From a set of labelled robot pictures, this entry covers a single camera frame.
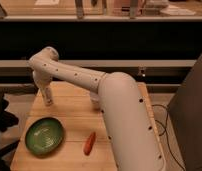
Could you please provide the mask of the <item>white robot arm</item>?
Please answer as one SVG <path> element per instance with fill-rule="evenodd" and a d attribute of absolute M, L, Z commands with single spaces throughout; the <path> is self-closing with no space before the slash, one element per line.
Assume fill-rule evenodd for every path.
<path fill-rule="evenodd" d="M 49 87 L 53 78 L 97 94 L 117 170 L 166 171 L 163 150 L 138 83 L 132 76 L 62 64 L 58 59 L 59 54 L 52 47 L 43 48 L 29 59 L 44 103 L 53 103 Z"/>

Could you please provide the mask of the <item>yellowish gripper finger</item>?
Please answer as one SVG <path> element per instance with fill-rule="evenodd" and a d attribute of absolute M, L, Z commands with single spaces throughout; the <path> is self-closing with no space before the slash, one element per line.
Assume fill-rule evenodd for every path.
<path fill-rule="evenodd" d="M 52 91 L 51 91 L 51 88 L 49 86 L 43 88 L 41 90 L 41 94 L 43 97 L 44 104 L 46 106 L 50 106 L 53 104 Z"/>

